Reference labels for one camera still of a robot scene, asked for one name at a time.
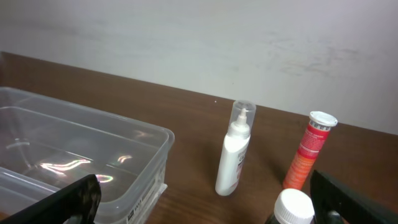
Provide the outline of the white calamine lotion bottle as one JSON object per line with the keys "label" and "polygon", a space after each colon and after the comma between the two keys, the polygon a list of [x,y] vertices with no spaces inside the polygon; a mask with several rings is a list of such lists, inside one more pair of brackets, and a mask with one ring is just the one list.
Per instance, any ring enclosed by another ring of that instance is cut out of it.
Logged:
{"label": "white calamine lotion bottle", "polygon": [[255,114],[254,103],[247,100],[237,100],[233,103],[215,184],[218,195],[228,196],[238,186]]}

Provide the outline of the dark bottle white cap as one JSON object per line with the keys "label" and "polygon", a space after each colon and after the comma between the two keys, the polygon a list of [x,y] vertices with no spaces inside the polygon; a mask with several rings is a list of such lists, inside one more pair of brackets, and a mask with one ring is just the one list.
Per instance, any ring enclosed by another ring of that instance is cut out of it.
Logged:
{"label": "dark bottle white cap", "polygon": [[314,216],[313,203],[307,194],[297,189],[284,189],[265,224],[311,224]]}

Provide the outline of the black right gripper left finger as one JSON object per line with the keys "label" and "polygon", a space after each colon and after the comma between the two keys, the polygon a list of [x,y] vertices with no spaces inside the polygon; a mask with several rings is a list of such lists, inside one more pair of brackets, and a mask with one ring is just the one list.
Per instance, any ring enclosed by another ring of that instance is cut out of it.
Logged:
{"label": "black right gripper left finger", "polygon": [[100,183],[90,174],[1,220],[1,224],[94,224],[100,201]]}

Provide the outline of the orange Redoxon tablet tube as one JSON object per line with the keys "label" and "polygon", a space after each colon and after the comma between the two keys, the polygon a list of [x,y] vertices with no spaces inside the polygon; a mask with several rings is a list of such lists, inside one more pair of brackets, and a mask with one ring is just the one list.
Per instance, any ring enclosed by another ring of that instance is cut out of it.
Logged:
{"label": "orange Redoxon tablet tube", "polygon": [[331,129],[338,124],[334,116],[322,111],[311,111],[309,118],[303,138],[282,183],[284,189],[300,190],[303,187]]}

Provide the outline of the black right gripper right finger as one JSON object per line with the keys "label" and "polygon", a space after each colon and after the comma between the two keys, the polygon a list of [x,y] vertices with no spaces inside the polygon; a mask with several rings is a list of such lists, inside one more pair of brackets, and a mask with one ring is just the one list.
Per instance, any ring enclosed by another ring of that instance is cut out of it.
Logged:
{"label": "black right gripper right finger", "polygon": [[397,224],[397,214],[392,210],[318,170],[310,178],[310,195],[316,224]]}

